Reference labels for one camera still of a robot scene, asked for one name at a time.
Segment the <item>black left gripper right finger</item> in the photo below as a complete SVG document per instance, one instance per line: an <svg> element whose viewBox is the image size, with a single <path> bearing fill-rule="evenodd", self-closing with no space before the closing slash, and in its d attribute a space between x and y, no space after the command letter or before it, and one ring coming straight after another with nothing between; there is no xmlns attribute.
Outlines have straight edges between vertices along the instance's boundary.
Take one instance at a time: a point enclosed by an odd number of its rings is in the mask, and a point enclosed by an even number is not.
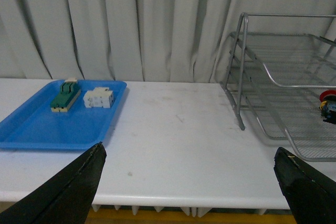
<svg viewBox="0 0 336 224"><path fill-rule="evenodd" d="M274 171L296 223L335 223L335 181L283 147Z"/></svg>

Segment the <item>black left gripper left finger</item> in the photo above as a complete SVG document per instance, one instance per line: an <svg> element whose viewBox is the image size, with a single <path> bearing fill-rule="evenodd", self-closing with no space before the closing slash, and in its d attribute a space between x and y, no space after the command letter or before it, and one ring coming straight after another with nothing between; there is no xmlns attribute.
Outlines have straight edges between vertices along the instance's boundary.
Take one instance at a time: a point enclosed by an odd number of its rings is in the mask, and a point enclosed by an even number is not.
<svg viewBox="0 0 336 224"><path fill-rule="evenodd" d="M106 160L95 144L1 213L1 223L85 223Z"/></svg>

